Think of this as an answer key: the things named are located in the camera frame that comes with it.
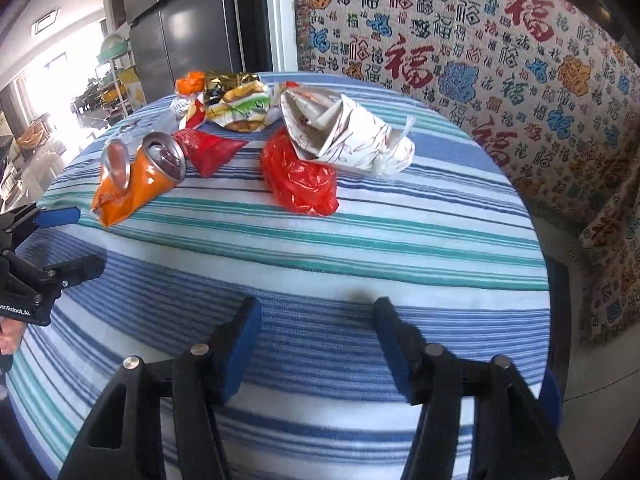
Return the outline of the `person's left hand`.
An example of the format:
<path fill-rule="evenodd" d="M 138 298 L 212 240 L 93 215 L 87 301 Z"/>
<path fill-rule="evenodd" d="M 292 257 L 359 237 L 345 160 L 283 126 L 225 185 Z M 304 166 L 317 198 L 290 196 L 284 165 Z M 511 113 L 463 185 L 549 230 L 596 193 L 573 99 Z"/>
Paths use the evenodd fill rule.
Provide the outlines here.
<path fill-rule="evenodd" d="M 0 327 L 0 351 L 2 356 L 15 353 L 25 333 L 26 324 L 13 318 L 2 318 Z"/>

